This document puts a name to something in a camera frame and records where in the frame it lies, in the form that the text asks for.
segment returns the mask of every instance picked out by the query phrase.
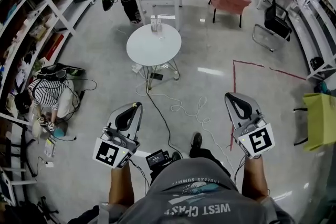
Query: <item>black chair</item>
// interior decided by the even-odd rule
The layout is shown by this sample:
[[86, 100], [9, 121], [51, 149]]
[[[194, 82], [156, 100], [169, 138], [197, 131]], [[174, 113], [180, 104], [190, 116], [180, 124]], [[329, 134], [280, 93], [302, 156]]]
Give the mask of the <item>black chair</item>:
[[[281, 18], [281, 17], [277, 16], [277, 8], [279, 8], [280, 10], [285, 12], [286, 15], [285, 15], [284, 18]], [[290, 34], [292, 33], [292, 29], [286, 23], [287, 17], [288, 17], [288, 11], [286, 11], [284, 8], [279, 6], [276, 3], [276, 1], [273, 0], [272, 5], [265, 10], [265, 22], [264, 22], [265, 27], [263, 27], [259, 24], [256, 24], [254, 26], [253, 35], [252, 35], [252, 38], [253, 38], [254, 42], [258, 43], [259, 45], [261, 45], [265, 48], [267, 48], [271, 52], [275, 51], [274, 49], [270, 48], [269, 46], [267, 46], [265, 44], [262, 44], [262, 43], [260, 43], [256, 40], [255, 31], [256, 31], [257, 27], [259, 27], [262, 30], [270, 33], [273, 36], [278, 36], [279, 38], [283, 38], [286, 41], [290, 41]]]

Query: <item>clutter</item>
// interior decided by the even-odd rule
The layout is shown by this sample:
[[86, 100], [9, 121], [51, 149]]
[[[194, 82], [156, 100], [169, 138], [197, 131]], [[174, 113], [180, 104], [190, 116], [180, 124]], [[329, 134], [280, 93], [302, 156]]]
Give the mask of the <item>clutter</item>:
[[46, 139], [46, 144], [45, 144], [45, 147], [44, 147], [44, 153], [49, 158], [52, 158], [55, 154], [55, 144], [56, 144], [56, 141], [53, 140], [51, 137]]

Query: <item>shoe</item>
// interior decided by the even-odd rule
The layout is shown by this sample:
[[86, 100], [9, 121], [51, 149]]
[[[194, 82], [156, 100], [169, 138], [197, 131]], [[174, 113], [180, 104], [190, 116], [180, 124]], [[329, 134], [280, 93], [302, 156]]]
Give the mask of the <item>shoe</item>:
[[134, 25], [143, 25], [142, 21], [139, 20], [139, 19], [131, 20], [130, 22], [131, 22], [132, 24], [134, 24]]
[[173, 155], [172, 155], [172, 160], [173, 162], [178, 161], [179, 159], [181, 159], [180, 154], [177, 151], [174, 151]]
[[192, 148], [201, 148], [202, 146], [202, 135], [199, 132], [195, 132], [193, 134], [193, 138], [191, 140], [191, 147]]

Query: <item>shelving unit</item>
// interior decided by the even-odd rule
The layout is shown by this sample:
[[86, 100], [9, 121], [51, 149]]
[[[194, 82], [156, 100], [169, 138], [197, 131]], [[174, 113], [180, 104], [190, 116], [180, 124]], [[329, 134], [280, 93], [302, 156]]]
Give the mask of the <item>shelving unit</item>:
[[[321, 0], [297, 0], [297, 5], [293, 5], [290, 10], [289, 19], [309, 66], [307, 79], [323, 80], [336, 70], [336, 28], [327, 13], [328, 8], [336, 10], [336, 2], [326, 1], [329, 2], [328, 5], [322, 5]], [[324, 61], [316, 70], [310, 64], [315, 57], [321, 57]]]
[[[10, 25], [12, 20], [16, 19], [16, 14], [18, 11], [25, 5], [25, 3], [29, 3], [29, 6], [32, 5], [32, 2], [35, 0], [20, 0], [12, 12], [12, 14], [7, 19], [6, 23], [3, 25], [2, 29], [0, 30], [0, 38], [1, 36], [8, 31], [8, 26]], [[19, 65], [19, 58], [21, 55], [27, 51], [27, 46], [25, 40], [28, 37], [28, 33], [35, 25], [35, 22], [42, 22], [41, 20], [37, 21], [37, 18], [41, 17], [42, 12], [47, 13], [48, 10], [51, 11], [51, 19], [48, 21], [48, 28], [44, 33], [43, 37], [36, 42], [35, 44], [35, 52], [31, 57], [30, 63], [26, 65], [21, 65], [19, 67], [24, 71], [25, 74], [25, 82], [21, 88], [21, 92], [28, 87], [29, 80], [32, 77], [33, 66], [37, 60], [41, 58], [41, 52], [48, 51], [48, 41], [50, 37], [54, 33], [62, 34], [63, 39], [56, 47], [55, 51], [52, 53], [49, 60], [45, 60], [45, 65], [53, 65], [59, 53], [63, 49], [64, 45], [67, 42], [67, 39], [70, 35], [77, 37], [76, 31], [74, 29], [76, 23], [78, 22], [81, 15], [85, 12], [90, 4], [94, 4], [93, 0], [41, 0], [39, 4], [33, 9], [31, 13], [35, 14], [30, 20], [26, 20], [22, 31], [20, 31], [20, 39], [17, 41], [14, 49], [12, 50], [11, 54], [8, 55], [5, 65], [4, 71], [2, 72], [2, 81], [1, 81], [1, 88], [0, 88], [0, 99], [1, 99], [1, 107], [0, 107], [0, 116], [11, 121], [23, 123], [26, 125], [30, 125], [30, 123], [25, 120], [24, 116], [14, 116], [10, 114], [8, 111], [5, 110], [3, 107], [4, 100], [6, 100], [8, 92], [7, 90], [11, 86], [10, 83], [13, 81], [13, 76], [16, 76], [16, 67]]]

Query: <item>concrete floor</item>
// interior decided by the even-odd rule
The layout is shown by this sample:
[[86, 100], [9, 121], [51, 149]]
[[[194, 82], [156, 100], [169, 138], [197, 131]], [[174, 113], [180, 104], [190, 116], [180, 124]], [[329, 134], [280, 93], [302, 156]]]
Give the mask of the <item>concrete floor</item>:
[[[237, 169], [243, 152], [237, 145], [233, 146], [232, 151], [226, 148], [230, 144], [232, 124], [224, 104], [224, 94], [234, 89], [235, 65], [236, 91], [255, 98], [267, 122], [272, 124], [276, 147], [264, 154], [270, 195], [296, 221], [309, 223], [304, 220], [308, 214], [305, 210], [308, 204], [319, 201], [320, 192], [316, 191], [316, 186], [325, 184], [331, 149], [304, 152], [302, 145], [293, 146], [297, 137], [305, 136], [307, 130], [305, 115], [293, 114], [292, 109], [302, 105], [302, 96], [312, 92], [312, 85], [270, 69], [303, 78], [307, 75], [306, 63], [295, 34], [292, 34], [291, 42], [279, 46], [274, 53], [253, 42], [251, 34], [254, 24], [263, 24], [266, 7], [264, 4], [261, 10], [257, 10], [257, 2], [253, 0], [244, 10], [243, 27], [240, 29], [239, 16], [220, 11], [217, 11], [216, 23], [213, 24], [213, 8], [208, 5], [208, 0], [183, 0], [182, 47], [175, 58], [182, 75], [179, 81], [172, 80], [154, 88], [153, 93], [180, 99], [189, 114], [196, 113], [200, 97], [207, 98], [199, 118], [211, 119], [204, 127], [213, 133], [233, 168]], [[169, 20], [164, 23], [174, 25]], [[138, 132], [141, 143], [139, 150], [149, 153], [159, 149], [173, 152], [167, 146], [168, 132], [159, 113], [148, 97], [141, 97], [135, 92], [135, 87], [143, 79], [132, 71], [134, 63], [126, 52], [127, 39], [135, 29], [128, 22], [120, 1], [110, 11], [104, 12], [101, 0], [97, 0], [77, 26], [82, 42], [76, 43], [70, 38], [59, 58], [59, 62], [64, 64], [85, 68], [86, 78], [98, 83], [96, 90], [85, 93], [80, 110], [69, 122], [67, 137], [76, 136], [77, 140], [59, 141], [52, 159], [55, 167], [46, 168], [40, 164], [38, 184], [29, 188], [34, 197], [47, 197], [49, 203], [60, 211], [58, 219], [61, 221], [67, 222], [108, 199], [110, 169], [93, 161], [92, 152], [96, 138], [101, 135], [114, 109], [126, 103], [143, 103], [144, 114]], [[87, 81], [84, 88], [92, 86]], [[142, 94], [144, 90], [143, 85], [138, 87]], [[170, 106], [178, 102], [166, 97], [154, 96], [153, 100], [171, 129], [171, 143], [183, 155], [188, 155], [192, 133], [200, 131], [203, 134], [203, 147], [209, 148], [232, 173], [226, 157], [214, 144], [211, 135], [202, 130], [195, 117], [185, 115], [182, 110], [172, 112]], [[43, 148], [43, 140], [30, 147], [29, 157], [33, 167], [36, 167], [37, 156], [47, 159]], [[134, 157], [133, 160], [144, 169], [149, 179], [145, 159]], [[144, 195], [144, 179], [134, 167], [131, 170], [135, 197], [140, 199]], [[242, 176], [243, 172], [239, 172], [239, 189]]]

